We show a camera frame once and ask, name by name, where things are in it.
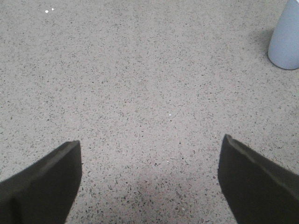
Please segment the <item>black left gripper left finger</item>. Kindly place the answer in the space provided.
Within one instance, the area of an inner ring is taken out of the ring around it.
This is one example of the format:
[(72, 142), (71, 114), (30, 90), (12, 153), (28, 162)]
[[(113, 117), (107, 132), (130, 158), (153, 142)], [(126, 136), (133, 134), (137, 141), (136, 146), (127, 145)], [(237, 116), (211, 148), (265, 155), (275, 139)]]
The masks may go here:
[(0, 222), (65, 223), (81, 177), (80, 142), (65, 142), (30, 167), (1, 181)]

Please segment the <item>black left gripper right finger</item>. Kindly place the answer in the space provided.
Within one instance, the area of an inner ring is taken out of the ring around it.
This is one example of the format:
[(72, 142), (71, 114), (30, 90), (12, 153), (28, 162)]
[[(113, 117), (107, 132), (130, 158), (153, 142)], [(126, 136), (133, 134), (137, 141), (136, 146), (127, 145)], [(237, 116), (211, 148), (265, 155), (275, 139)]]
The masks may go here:
[(299, 176), (226, 134), (218, 180), (239, 224), (297, 224)]

